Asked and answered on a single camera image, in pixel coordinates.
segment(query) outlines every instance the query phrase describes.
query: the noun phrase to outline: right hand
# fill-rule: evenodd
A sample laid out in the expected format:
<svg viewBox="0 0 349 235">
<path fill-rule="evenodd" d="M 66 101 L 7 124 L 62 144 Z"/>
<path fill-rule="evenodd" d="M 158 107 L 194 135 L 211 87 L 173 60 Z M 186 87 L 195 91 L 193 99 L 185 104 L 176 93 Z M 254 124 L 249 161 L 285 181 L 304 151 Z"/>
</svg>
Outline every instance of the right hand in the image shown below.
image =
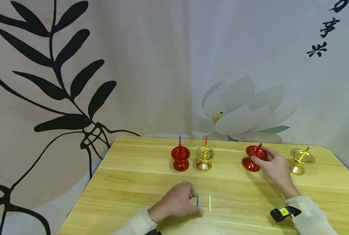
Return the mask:
<svg viewBox="0 0 349 235">
<path fill-rule="evenodd" d="M 293 185 L 287 159 L 271 148 L 262 147 L 262 149 L 269 155 L 267 161 L 262 161 L 255 156 L 251 156 L 251 160 L 263 168 L 286 199 L 300 196 L 301 194 Z"/>
</svg>

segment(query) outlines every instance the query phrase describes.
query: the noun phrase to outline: fabric backdrop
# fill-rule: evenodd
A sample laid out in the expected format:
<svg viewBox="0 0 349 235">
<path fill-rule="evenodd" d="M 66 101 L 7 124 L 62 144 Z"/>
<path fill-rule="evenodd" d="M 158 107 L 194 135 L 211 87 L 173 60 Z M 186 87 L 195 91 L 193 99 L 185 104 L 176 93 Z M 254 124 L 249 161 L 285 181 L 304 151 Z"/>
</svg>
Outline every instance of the fabric backdrop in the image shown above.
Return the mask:
<svg viewBox="0 0 349 235">
<path fill-rule="evenodd" d="M 349 169 L 348 0 L 191 0 L 189 12 L 193 138 L 320 145 Z"/>
<path fill-rule="evenodd" d="M 0 234 L 57 234 L 121 134 L 190 136 L 188 33 L 187 1 L 0 1 Z"/>
<path fill-rule="evenodd" d="M 0 1 L 0 234 L 56 234 L 122 134 L 349 168 L 349 1 Z"/>
</svg>

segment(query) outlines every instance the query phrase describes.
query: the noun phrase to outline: candle holder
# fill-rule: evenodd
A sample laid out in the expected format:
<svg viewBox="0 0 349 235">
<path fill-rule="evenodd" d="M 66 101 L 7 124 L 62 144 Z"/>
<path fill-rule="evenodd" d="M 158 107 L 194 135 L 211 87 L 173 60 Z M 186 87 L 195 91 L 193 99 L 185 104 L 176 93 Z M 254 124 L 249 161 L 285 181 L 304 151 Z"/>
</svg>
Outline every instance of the candle holder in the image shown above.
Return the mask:
<svg viewBox="0 0 349 235">
<path fill-rule="evenodd" d="M 305 165 L 312 165 L 316 162 L 314 156 L 311 153 L 308 153 L 307 149 L 291 149 L 290 153 L 293 158 L 290 171 L 294 175 L 302 175 L 305 172 Z"/>
<path fill-rule="evenodd" d="M 254 154 L 256 154 L 256 152 L 257 152 L 256 157 L 265 161 L 268 158 L 266 152 L 263 149 L 261 149 L 259 146 L 254 146 L 254 145 L 248 146 L 245 151 L 246 151 L 247 157 L 245 157 L 242 161 L 243 166 L 248 171 L 252 171 L 252 172 L 259 171 L 259 169 L 261 167 L 259 165 L 257 165 L 256 163 L 254 163 L 250 159 L 250 157 L 254 156 Z"/>
<path fill-rule="evenodd" d="M 172 149 L 171 156 L 174 160 L 176 171 L 186 171 L 189 168 L 190 151 L 184 146 L 176 146 Z"/>
<path fill-rule="evenodd" d="M 209 171 L 212 168 L 212 160 L 215 157 L 215 152 L 212 148 L 206 148 L 205 156 L 205 147 L 199 147 L 196 150 L 196 157 L 198 158 L 196 166 L 200 171 Z"/>
</svg>

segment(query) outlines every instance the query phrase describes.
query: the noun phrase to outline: black calligraphy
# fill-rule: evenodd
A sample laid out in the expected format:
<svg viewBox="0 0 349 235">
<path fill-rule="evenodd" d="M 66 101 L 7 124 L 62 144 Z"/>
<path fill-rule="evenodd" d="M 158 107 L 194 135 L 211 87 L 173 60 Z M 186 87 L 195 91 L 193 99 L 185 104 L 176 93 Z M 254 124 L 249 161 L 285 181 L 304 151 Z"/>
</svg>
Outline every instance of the black calligraphy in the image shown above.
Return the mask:
<svg viewBox="0 0 349 235">
<path fill-rule="evenodd" d="M 324 48 L 326 47 L 327 43 L 324 42 L 322 45 L 318 44 L 317 47 L 315 45 L 312 46 L 313 51 L 307 52 L 309 54 L 309 57 L 312 57 L 314 53 L 317 53 L 318 57 L 321 57 L 321 51 L 326 52 L 327 49 Z"/>
<path fill-rule="evenodd" d="M 320 30 L 320 32 L 324 32 L 323 34 L 321 34 L 321 37 L 324 38 L 329 32 L 333 31 L 335 29 L 334 25 L 338 22 L 340 22 L 340 20 L 336 20 L 335 17 L 333 17 L 333 20 L 329 22 L 323 22 L 325 29 Z"/>
<path fill-rule="evenodd" d="M 338 13 L 340 12 L 343 8 L 345 8 L 348 4 L 349 0 L 339 0 L 337 3 L 334 4 L 334 7 L 331 8 L 330 10 L 333 10 L 334 12 Z M 335 30 L 335 24 L 340 22 L 340 20 L 336 20 L 335 17 L 333 17 L 332 20 L 328 21 L 328 22 L 323 22 L 324 25 L 324 29 L 321 29 L 320 32 L 323 34 L 320 34 L 320 36 L 322 38 L 325 38 L 328 33 L 330 33 L 331 31 Z M 318 44 L 317 47 L 315 45 L 312 46 L 312 51 L 307 52 L 307 54 L 309 55 L 309 57 L 312 57 L 314 54 L 317 54 L 318 57 L 322 56 L 321 52 L 326 52 L 327 49 L 325 48 L 327 45 L 326 42 L 324 42 L 322 45 Z"/>
<path fill-rule="evenodd" d="M 343 8 L 345 8 L 347 4 L 348 4 L 348 0 L 340 0 L 339 2 L 335 3 L 334 7 L 331 8 L 330 10 L 333 10 L 334 12 L 338 13 Z"/>
</svg>

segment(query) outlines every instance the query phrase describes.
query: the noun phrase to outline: sleeve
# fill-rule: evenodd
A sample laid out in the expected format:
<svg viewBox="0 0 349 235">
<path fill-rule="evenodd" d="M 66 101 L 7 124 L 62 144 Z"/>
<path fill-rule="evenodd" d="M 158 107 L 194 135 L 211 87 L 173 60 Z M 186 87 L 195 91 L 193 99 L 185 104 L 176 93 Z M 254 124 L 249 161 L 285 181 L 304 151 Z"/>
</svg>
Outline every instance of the sleeve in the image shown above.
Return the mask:
<svg viewBox="0 0 349 235">
<path fill-rule="evenodd" d="M 152 221 L 148 208 L 143 208 L 113 235 L 145 235 L 154 230 L 156 226 L 157 223 Z"/>
<path fill-rule="evenodd" d="M 329 224 L 325 214 L 307 196 L 296 196 L 286 200 L 286 205 L 301 210 L 301 214 L 292 219 L 301 235 L 338 235 Z"/>
</svg>

